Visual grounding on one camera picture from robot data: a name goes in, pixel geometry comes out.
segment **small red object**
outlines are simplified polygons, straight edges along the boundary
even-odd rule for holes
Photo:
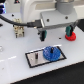
[[[16,1],[18,3],[18,1]]]
[[[65,38],[69,41],[75,41],[76,40],[76,34],[74,32],[72,32],[72,35],[70,37],[65,35]]]

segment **metal plate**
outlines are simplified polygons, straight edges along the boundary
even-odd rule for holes
[[[75,9],[69,15],[63,15],[58,10],[46,11],[41,13],[41,18],[44,24],[43,29],[53,29],[66,27],[77,20]]]
[[[38,59],[35,59],[35,53],[38,53]],[[26,58],[28,60],[28,64],[29,64],[30,68],[41,66],[41,65],[44,65],[44,64],[48,64],[48,63],[52,63],[52,62],[46,60],[43,57],[43,49],[33,51],[33,52],[30,52],[30,53],[26,53]],[[61,61],[61,60],[64,60],[64,59],[66,59],[66,57],[63,54],[63,52],[61,51],[60,58],[57,61]]]

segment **blue object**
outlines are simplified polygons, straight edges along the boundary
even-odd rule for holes
[[[48,46],[43,50],[43,56],[46,60],[56,61],[60,58],[60,50],[56,47]]]

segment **black cable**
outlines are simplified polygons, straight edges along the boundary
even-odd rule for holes
[[[34,22],[28,22],[28,23],[17,23],[14,21],[11,21],[7,18],[5,18],[4,16],[0,15],[0,19],[4,20],[7,23],[13,24],[13,25],[17,25],[17,26],[27,26],[27,27],[35,27],[35,28],[42,28],[42,24],[41,24],[41,20],[35,20]]]
[[[2,15],[0,15],[0,19],[4,20],[5,22],[8,22],[10,24],[13,24],[13,25],[17,25],[17,26],[29,26],[29,24],[25,24],[25,23],[17,23],[17,22],[14,22],[14,21],[11,21],[5,17],[3,17]]]

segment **white panel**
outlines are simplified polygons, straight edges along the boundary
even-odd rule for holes
[[[4,14],[11,20],[20,18],[19,13],[15,13],[14,17],[11,15]],[[3,51],[0,52],[0,84],[16,82],[84,61],[84,32],[77,27],[74,31],[76,41],[67,41],[65,28],[58,28],[48,30],[46,40],[41,42],[36,29],[25,27],[25,37],[15,38],[13,26],[2,20],[0,23],[3,23],[3,27],[0,27],[0,46],[3,47]],[[25,53],[52,45],[60,45],[67,59],[30,69]]]

